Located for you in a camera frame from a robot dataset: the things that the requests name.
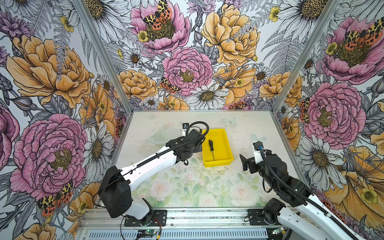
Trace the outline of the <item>black handled screwdriver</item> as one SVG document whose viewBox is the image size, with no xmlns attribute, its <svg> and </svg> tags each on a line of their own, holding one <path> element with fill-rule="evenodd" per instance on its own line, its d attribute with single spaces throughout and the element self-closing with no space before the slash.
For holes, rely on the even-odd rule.
<svg viewBox="0 0 384 240">
<path fill-rule="evenodd" d="M 213 160 L 215 160 L 214 144 L 213 144 L 213 141 L 212 141 L 212 140 L 209 140 L 209 146 L 210 146 L 210 151 L 211 151 L 212 156 L 213 156 Z"/>
</svg>

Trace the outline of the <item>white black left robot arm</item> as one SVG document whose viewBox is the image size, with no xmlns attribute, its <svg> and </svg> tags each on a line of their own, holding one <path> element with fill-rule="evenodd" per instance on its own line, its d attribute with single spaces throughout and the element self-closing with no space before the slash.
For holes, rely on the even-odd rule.
<svg viewBox="0 0 384 240">
<path fill-rule="evenodd" d="M 158 152 L 136 164 L 121 169 L 109 168 L 98 195 L 110 217 L 128 216 L 147 224 L 154 215 L 153 207 L 145 199 L 135 199 L 132 191 L 161 170 L 179 162 L 187 165 L 193 153 L 201 150 L 205 139 L 206 133 L 193 129 L 186 136 L 170 140 Z"/>
</svg>

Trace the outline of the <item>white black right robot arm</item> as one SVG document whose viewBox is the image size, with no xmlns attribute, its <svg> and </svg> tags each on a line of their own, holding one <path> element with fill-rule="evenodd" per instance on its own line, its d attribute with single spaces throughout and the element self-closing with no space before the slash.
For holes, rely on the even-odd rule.
<svg viewBox="0 0 384 240">
<path fill-rule="evenodd" d="M 285 226 L 307 240 L 361 240 L 302 181 L 288 173 L 287 164 L 270 150 L 260 148 L 254 157 L 240 156 L 244 171 L 258 173 L 277 197 L 262 210 L 249 210 L 251 225 Z"/>
</svg>

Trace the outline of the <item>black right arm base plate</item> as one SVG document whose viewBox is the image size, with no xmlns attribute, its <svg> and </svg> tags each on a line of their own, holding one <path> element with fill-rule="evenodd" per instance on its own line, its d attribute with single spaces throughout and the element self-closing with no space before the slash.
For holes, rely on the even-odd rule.
<svg viewBox="0 0 384 240">
<path fill-rule="evenodd" d="M 267 222 L 263 209 L 248 209 L 244 221 L 250 223 L 251 226 L 264 226 L 270 224 Z"/>
</svg>

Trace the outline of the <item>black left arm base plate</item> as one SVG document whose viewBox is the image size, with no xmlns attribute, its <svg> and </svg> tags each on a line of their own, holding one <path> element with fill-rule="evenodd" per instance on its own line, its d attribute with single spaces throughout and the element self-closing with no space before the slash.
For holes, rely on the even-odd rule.
<svg viewBox="0 0 384 240">
<path fill-rule="evenodd" d="M 167 222 L 167 210 L 152 210 L 143 219 L 128 216 L 124 221 L 125 227 L 164 227 Z"/>
</svg>

